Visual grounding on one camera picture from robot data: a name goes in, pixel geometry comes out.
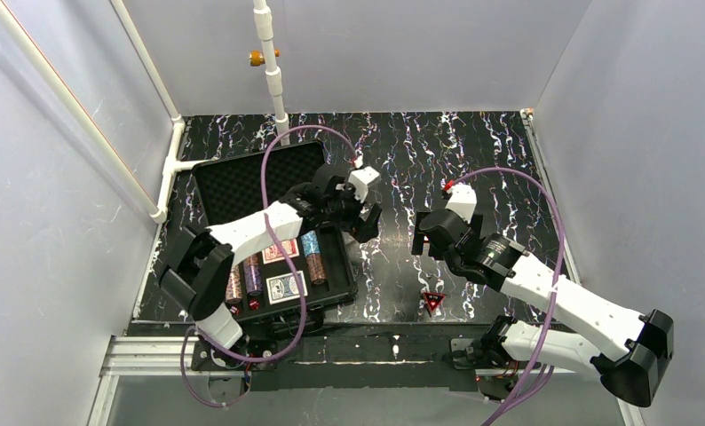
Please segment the red playing card deck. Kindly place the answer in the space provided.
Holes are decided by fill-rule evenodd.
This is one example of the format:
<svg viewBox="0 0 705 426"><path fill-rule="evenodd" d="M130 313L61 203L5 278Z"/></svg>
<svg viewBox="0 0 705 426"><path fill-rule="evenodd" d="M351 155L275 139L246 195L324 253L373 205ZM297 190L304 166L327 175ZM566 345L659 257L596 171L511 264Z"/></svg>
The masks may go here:
<svg viewBox="0 0 705 426"><path fill-rule="evenodd" d="M272 264L285 259L285 255L294 258L300 255L300 249L296 240L282 241L281 245L272 245L262 250L261 256L264 264Z"/></svg>

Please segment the brown poker chip stack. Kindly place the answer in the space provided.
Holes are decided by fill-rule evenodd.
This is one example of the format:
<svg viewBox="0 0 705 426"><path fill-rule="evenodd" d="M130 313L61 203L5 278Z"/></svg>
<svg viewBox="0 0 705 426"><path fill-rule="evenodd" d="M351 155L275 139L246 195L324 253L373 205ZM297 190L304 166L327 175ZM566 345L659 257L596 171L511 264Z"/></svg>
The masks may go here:
<svg viewBox="0 0 705 426"><path fill-rule="evenodd" d="M314 285L323 285L327 282L327 274L324 268L320 253L312 253L306 256L310 282Z"/></svg>

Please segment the red triangle dealer button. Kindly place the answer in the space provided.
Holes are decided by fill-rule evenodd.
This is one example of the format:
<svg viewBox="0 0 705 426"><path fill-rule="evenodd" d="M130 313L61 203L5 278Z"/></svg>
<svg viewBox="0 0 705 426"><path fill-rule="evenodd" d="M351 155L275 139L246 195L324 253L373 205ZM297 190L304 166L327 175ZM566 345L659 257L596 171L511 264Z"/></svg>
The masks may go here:
<svg viewBox="0 0 705 426"><path fill-rule="evenodd" d="M446 297L447 296L443 293L436 293L430 291L423 291L421 293L421 298L424 302L424 308L430 317L432 317L434 313L441 307Z"/></svg>

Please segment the blue poker chip stack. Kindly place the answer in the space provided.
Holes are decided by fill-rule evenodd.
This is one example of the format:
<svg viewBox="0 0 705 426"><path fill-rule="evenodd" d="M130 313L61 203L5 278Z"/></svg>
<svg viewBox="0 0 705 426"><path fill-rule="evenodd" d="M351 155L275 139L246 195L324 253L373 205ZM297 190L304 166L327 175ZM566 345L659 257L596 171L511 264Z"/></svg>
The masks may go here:
<svg viewBox="0 0 705 426"><path fill-rule="evenodd" d="M315 231L310 231L303 234L300 237L301 244L303 246L303 251L305 256L311 256L321 253L320 244Z"/></svg>

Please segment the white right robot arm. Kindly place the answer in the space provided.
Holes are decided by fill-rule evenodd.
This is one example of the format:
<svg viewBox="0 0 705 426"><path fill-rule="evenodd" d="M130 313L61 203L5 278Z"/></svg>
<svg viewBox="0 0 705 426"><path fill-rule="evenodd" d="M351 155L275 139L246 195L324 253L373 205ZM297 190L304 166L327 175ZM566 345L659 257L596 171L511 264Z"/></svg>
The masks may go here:
<svg viewBox="0 0 705 426"><path fill-rule="evenodd" d="M551 317L568 330L548 330L533 362L597 377L617 398L652 405L673 358L674 320L659 310L621 307L564 276L555 278L516 241L481 235L481 222L480 215L464 221L448 209L424 212L411 252L443 260L452 274L537 308L554 300Z"/></svg>

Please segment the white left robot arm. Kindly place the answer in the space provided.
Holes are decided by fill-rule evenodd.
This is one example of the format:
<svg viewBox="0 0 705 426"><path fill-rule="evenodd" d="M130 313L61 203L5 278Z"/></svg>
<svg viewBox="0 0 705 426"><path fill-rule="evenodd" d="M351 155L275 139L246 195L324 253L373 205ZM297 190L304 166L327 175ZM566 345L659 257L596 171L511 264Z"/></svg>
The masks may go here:
<svg viewBox="0 0 705 426"><path fill-rule="evenodd" d="M187 227L169 244L156 284L189 314L200 336L239 359L240 354L231 349L243 332L226 306L226 284L233 267L250 255L325 225L349 233L359 243L375 238L380 207L373 204L365 217L361 212L379 178L370 166L341 176L324 164L311 181L292 186L258 212L201 231Z"/></svg>

